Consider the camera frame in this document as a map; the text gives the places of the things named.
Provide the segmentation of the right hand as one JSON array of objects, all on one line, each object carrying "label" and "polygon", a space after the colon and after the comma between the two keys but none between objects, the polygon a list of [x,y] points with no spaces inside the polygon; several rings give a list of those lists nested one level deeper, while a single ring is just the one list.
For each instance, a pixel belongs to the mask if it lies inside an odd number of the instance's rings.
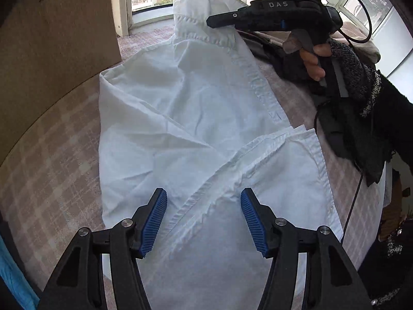
[{"label": "right hand", "polygon": [[315,45],[313,51],[304,49],[301,42],[292,34],[283,42],[283,49],[287,53],[299,52],[305,68],[311,79],[321,81],[325,77],[325,70],[319,66],[320,57],[331,57],[332,50],[329,43]]}]

